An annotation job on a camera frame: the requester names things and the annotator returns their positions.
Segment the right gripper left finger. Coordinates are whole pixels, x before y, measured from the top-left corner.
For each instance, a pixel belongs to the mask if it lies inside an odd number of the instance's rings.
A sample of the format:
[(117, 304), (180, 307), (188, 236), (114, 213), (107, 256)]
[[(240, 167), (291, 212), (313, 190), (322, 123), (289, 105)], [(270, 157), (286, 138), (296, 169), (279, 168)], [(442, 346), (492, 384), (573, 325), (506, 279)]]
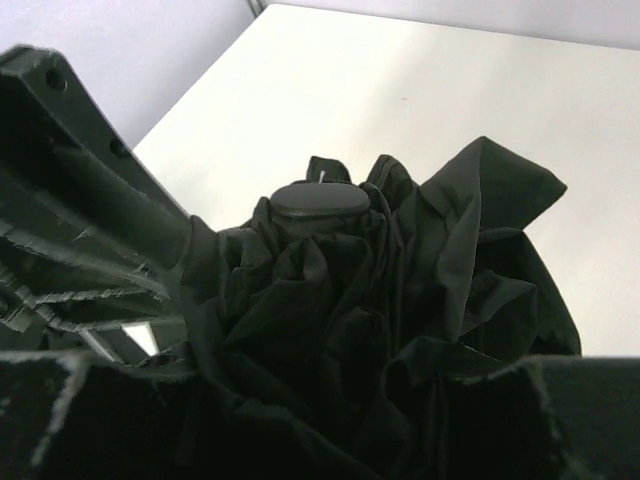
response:
[(1, 355), (4, 479), (225, 479), (237, 468), (233, 447), (187, 362)]

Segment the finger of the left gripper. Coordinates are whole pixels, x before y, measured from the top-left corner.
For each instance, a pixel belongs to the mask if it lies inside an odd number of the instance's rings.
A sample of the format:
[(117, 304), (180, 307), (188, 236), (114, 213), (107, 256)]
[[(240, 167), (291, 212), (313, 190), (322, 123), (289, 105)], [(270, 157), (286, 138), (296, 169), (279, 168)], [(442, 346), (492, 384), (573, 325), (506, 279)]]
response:
[(51, 348), (78, 342), (118, 363), (151, 356), (130, 327), (147, 327), (157, 352), (187, 339), (159, 272), (91, 226), (2, 221), (1, 299), (7, 327), (23, 333), (38, 325)]
[(16, 45), (1, 55), (1, 174), (51, 194), (155, 267), (181, 269), (187, 213), (56, 50)]

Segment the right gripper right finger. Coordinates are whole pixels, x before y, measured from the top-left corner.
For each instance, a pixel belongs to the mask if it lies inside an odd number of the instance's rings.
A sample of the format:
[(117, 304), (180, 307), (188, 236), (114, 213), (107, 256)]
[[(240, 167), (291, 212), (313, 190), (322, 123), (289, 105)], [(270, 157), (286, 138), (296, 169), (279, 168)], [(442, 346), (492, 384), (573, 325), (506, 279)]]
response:
[(636, 479), (639, 361), (446, 353), (388, 479)]

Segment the black folding umbrella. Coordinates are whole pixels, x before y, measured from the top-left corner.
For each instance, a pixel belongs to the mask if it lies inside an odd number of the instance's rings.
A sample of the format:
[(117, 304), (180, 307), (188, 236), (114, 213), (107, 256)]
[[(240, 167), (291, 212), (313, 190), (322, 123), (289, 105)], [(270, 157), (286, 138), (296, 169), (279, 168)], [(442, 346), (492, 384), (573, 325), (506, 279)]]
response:
[(423, 183), (315, 157), (289, 192), (236, 228), (191, 221), (199, 474), (441, 479), (446, 379), (580, 354), (525, 233), (565, 192), (549, 170), (481, 137)]

